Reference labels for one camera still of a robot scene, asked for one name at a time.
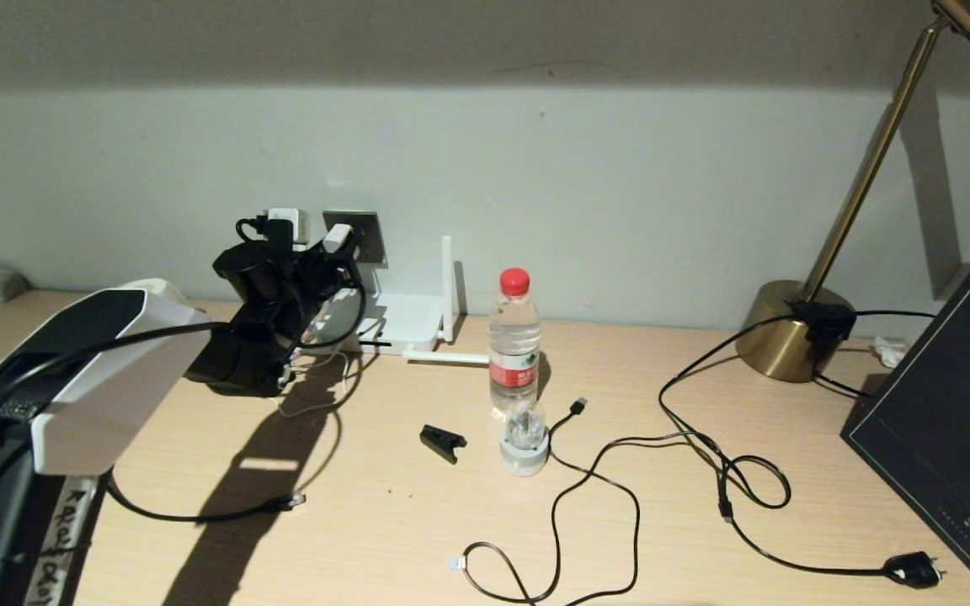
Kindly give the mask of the water bottle red cap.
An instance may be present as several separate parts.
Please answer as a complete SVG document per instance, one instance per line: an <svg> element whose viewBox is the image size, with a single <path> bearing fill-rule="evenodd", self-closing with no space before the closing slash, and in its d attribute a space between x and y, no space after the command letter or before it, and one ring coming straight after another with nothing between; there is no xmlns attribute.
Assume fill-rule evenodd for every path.
<svg viewBox="0 0 970 606"><path fill-rule="evenodd" d="M543 322L532 298L527 269L513 266L498 277L498 294L488 315L488 376L493 416L509 415L517 404L538 398Z"/></svg>

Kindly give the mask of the white router with antennas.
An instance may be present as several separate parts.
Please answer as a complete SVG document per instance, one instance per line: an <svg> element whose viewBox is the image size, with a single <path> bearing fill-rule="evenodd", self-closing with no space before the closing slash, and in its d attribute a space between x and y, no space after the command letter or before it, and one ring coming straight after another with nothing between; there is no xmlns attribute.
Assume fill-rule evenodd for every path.
<svg viewBox="0 0 970 606"><path fill-rule="evenodd" d="M428 364L486 367L487 354L444 353L443 343L456 340L459 311L453 238L441 237L441 290L438 295L370 293L343 287L324 303L304 334L316 352L338 348L342 352L394 354Z"/></svg>

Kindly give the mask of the white handwritten tape label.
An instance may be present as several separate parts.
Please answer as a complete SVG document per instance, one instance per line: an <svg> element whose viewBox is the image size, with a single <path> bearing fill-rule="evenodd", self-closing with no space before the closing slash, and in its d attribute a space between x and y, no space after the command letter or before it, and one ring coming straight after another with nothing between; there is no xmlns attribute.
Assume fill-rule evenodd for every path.
<svg viewBox="0 0 970 606"><path fill-rule="evenodd" d="M23 606L73 606L91 545L99 478L66 476L35 557Z"/></svg>

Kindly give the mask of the black box on lamp base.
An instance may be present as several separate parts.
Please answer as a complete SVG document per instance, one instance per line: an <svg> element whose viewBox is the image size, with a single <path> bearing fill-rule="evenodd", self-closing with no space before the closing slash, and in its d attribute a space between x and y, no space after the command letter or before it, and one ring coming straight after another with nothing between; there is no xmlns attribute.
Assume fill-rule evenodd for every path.
<svg viewBox="0 0 970 606"><path fill-rule="evenodd" d="M857 322L854 308L845 304L821 303L816 300L794 300L790 311L807 327L806 340L821 353L830 352L850 337Z"/></svg>

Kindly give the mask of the small black clip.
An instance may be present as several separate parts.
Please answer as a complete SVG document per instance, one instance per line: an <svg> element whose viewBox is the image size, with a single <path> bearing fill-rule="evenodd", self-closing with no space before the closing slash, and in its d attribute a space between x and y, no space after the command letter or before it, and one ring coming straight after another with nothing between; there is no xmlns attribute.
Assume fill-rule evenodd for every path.
<svg viewBox="0 0 970 606"><path fill-rule="evenodd" d="M421 427L419 440L427 449L430 449L431 452L443 458L450 465L458 463L456 451L468 445L468 441L461 434L453 433L453 431L447 431L429 425L428 423L425 423Z"/></svg>

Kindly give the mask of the dark gift bag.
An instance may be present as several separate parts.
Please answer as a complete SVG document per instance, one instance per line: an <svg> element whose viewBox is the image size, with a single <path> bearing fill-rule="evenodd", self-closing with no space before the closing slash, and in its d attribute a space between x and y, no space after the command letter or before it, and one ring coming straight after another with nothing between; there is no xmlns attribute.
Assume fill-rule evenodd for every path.
<svg viewBox="0 0 970 606"><path fill-rule="evenodd" d="M970 271L840 436L970 571Z"/></svg>

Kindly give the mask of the white toilet paper roll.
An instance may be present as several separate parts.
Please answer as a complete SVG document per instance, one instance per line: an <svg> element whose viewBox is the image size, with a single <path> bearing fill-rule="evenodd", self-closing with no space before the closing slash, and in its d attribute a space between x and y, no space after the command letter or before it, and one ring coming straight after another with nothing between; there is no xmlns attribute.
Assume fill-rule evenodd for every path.
<svg viewBox="0 0 970 606"><path fill-rule="evenodd" d="M174 284L166 279L138 279L131 281L130 288L145 290L164 299L173 300L178 306L188 307L196 313L204 314L200 308L193 306Z"/></svg>

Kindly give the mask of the grey wall socket plate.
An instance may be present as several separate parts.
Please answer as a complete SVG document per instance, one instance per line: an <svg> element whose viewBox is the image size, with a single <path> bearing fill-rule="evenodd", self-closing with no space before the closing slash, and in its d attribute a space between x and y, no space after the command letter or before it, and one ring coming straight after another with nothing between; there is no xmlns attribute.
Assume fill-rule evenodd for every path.
<svg viewBox="0 0 970 606"><path fill-rule="evenodd" d="M347 224L353 230L358 246L355 261L376 265L387 263L380 216L376 211L324 210L321 215L327 229L332 229L336 224Z"/></svg>

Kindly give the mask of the small glass dome white base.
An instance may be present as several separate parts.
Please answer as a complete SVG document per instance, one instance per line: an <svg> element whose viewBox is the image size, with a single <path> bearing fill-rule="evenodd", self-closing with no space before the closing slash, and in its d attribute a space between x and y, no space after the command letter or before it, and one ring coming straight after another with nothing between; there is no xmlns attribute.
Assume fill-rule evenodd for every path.
<svg viewBox="0 0 970 606"><path fill-rule="evenodd" d="M536 400L519 401L509 407L500 434L499 448L505 468L528 478L544 468L550 453L550 427Z"/></svg>

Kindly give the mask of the brass desk lamp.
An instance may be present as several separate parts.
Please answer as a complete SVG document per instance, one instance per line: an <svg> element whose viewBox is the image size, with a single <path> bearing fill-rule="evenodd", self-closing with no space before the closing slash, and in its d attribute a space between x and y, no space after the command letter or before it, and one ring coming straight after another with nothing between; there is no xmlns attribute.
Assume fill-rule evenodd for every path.
<svg viewBox="0 0 970 606"><path fill-rule="evenodd" d="M970 42L970 0L929 0L929 4L933 20L920 30L914 42L899 81L894 86L892 99L882 112L850 191L813 261L811 272L802 281L775 280L763 284L752 300L743 329L735 335L739 358L771 379L790 383L813 382L838 350L821 353L813 348L813 343L806 340L807 327L797 321L789 303L794 300L816 300L845 304L855 310L847 299L829 289L825 281L838 261L840 250L877 179L940 35L950 30ZM863 315L858 310L855 313L857 319Z"/></svg>

